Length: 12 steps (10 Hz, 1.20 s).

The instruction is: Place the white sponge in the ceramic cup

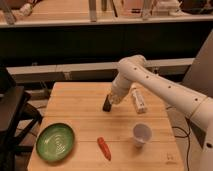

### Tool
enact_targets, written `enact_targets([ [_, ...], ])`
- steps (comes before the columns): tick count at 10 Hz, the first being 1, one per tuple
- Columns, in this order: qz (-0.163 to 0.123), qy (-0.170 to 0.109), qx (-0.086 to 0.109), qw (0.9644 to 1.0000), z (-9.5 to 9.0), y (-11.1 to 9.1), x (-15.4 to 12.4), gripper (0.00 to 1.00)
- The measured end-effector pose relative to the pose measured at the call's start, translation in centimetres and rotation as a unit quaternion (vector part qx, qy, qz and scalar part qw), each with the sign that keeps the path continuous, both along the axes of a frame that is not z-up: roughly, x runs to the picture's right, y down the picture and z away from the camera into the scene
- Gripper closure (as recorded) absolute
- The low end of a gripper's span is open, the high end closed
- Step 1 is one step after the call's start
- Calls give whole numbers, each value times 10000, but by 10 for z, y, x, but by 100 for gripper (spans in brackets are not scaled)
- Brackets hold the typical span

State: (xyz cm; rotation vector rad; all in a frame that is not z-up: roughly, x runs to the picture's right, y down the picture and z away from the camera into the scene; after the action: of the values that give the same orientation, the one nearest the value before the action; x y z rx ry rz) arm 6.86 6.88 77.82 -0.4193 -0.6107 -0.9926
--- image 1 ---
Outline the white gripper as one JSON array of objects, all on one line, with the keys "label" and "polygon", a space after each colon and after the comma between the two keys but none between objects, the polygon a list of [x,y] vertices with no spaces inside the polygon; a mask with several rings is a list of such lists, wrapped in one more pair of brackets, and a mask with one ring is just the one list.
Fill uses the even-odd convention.
[{"label": "white gripper", "polygon": [[125,97],[125,93],[123,91],[111,90],[109,93],[109,96],[106,96],[102,110],[105,112],[110,112],[112,105],[119,104],[124,97]]}]

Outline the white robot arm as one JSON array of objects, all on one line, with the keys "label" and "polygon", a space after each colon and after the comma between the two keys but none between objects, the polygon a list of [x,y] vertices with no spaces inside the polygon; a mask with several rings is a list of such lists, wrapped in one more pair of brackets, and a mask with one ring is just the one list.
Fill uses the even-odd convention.
[{"label": "white robot arm", "polygon": [[140,83],[206,132],[198,171],[213,171],[213,98],[150,72],[142,55],[122,58],[117,70],[103,110],[109,112],[129,93],[134,82]]}]

